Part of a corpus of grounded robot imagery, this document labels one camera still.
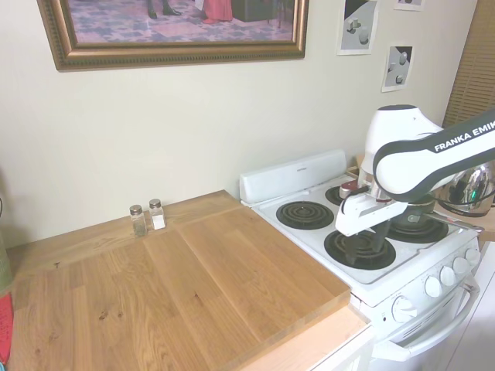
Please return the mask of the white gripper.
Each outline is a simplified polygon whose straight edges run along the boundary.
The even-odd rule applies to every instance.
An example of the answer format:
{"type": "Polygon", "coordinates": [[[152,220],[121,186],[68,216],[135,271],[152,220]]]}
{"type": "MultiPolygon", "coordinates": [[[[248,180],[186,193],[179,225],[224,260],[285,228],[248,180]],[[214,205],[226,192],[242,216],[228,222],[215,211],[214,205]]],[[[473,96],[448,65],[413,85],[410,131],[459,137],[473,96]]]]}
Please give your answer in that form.
{"type": "Polygon", "coordinates": [[[407,203],[394,200],[382,203],[367,193],[349,196],[343,200],[336,217],[336,229],[347,236],[347,263],[351,267],[360,266],[358,252],[363,240],[359,232],[372,227],[375,232],[372,250],[380,252],[390,229],[389,220],[402,214],[406,209],[407,203]]]}

